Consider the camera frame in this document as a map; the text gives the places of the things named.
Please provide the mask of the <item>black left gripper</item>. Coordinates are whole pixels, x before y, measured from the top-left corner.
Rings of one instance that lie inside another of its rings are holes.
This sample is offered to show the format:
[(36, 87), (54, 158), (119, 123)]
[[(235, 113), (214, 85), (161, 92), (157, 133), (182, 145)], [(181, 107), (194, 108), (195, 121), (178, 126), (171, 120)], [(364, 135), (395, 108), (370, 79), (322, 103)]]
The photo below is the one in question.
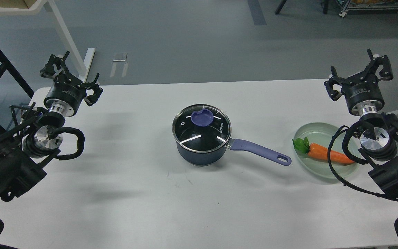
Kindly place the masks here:
[[(104, 91), (98, 83), (99, 73), (92, 82), (86, 83), (70, 74), (65, 64), (69, 54), (70, 51), (66, 51), (62, 57), (50, 55), (48, 62), (40, 70), (41, 77), (54, 81), (43, 101), (44, 105), (50, 110), (54, 104), (64, 106), (64, 117), (76, 115), (83, 99), (87, 106), (93, 106)], [(88, 90), (92, 90), (93, 94), (87, 95)]]

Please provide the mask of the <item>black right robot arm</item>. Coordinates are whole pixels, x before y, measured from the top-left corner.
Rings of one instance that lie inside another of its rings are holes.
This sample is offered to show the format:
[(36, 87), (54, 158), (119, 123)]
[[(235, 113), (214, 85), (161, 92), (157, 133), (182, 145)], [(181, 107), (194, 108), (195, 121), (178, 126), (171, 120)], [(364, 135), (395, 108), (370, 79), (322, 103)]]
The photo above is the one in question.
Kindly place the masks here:
[[(327, 160), (331, 172), (344, 186), (386, 200), (398, 202), (398, 118), (381, 112), (384, 99), (378, 83), (393, 79), (387, 55), (374, 56), (367, 49), (370, 62), (361, 72), (339, 77), (334, 66), (332, 76), (324, 85), (329, 97), (337, 101), (344, 96), (348, 112), (359, 120), (351, 126), (341, 126), (328, 145)], [(349, 183), (333, 168), (331, 149), (334, 141), (344, 134), (342, 150), (355, 163), (369, 164), (368, 172), (382, 193), (371, 192)]]

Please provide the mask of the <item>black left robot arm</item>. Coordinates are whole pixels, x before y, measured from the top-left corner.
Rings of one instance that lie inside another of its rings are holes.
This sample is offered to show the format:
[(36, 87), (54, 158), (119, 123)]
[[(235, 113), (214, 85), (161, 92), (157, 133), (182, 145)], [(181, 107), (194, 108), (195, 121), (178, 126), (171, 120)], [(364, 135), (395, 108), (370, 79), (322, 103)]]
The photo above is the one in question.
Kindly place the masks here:
[[(51, 55), (41, 77), (53, 80), (43, 101), (44, 107), (13, 105), (21, 109), (21, 122), (0, 135), (0, 200), (9, 202), (20, 197), (45, 178), (44, 167), (52, 160), (71, 160), (84, 150), (82, 131), (65, 127), (65, 118), (76, 115), (82, 101), (95, 104), (103, 89), (98, 75), (93, 82), (83, 82), (72, 75), (65, 64), (70, 52), (64, 56)], [(4, 223), (0, 219), (0, 235)], [(0, 249), (9, 246), (0, 244)]]

